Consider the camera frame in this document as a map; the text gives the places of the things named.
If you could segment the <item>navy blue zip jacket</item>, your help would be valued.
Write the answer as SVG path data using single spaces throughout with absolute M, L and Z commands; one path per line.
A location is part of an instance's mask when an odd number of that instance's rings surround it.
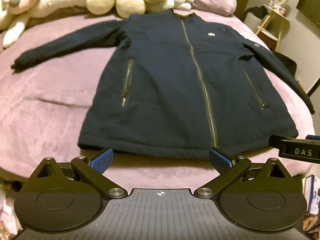
M 308 95 L 264 46 L 221 23 L 173 10 L 99 22 L 22 53 L 25 70 L 90 48 L 115 49 L 84 119 L 78 146 L 157 157 L 207 159 L 296 137 L 274 73 L 314 113 Z

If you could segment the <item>white flower bouquet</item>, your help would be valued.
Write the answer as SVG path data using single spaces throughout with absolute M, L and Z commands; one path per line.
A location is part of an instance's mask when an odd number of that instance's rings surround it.
M 284 16 L 286 13 L 285 6 L 287 5 L 288 0 L 274 0 L 269 2 L 269 7 L 276 11 L 278 14 Z

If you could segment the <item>dark wall television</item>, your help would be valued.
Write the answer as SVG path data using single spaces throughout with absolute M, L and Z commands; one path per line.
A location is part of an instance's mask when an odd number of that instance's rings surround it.
M 296 8 L 313 22 L 320 24 L 320 0 L 299 0 Z

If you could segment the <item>pink white plush toy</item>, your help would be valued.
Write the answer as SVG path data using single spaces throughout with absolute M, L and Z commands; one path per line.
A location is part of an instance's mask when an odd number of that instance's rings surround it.
M 86 7 L 87 0 L 1 0 L 2 47 L 13 45 L 30 18 L 45 18 L 59 9 Z

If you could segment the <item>yellow side table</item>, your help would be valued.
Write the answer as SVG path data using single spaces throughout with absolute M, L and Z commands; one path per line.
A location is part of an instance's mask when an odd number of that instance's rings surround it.
M 262 20 L 255 34 L 258 36 L 263 33 L 270 38 L 273 38 L 276 42 L 274 50 L 278 51 L 281 39 L 284 36 L 285 29 L 290 27 L 290 20 L 280 13 L 279 10 L 273 9 L 268 5 L 264 5 L 268 10 L 268 15 Z

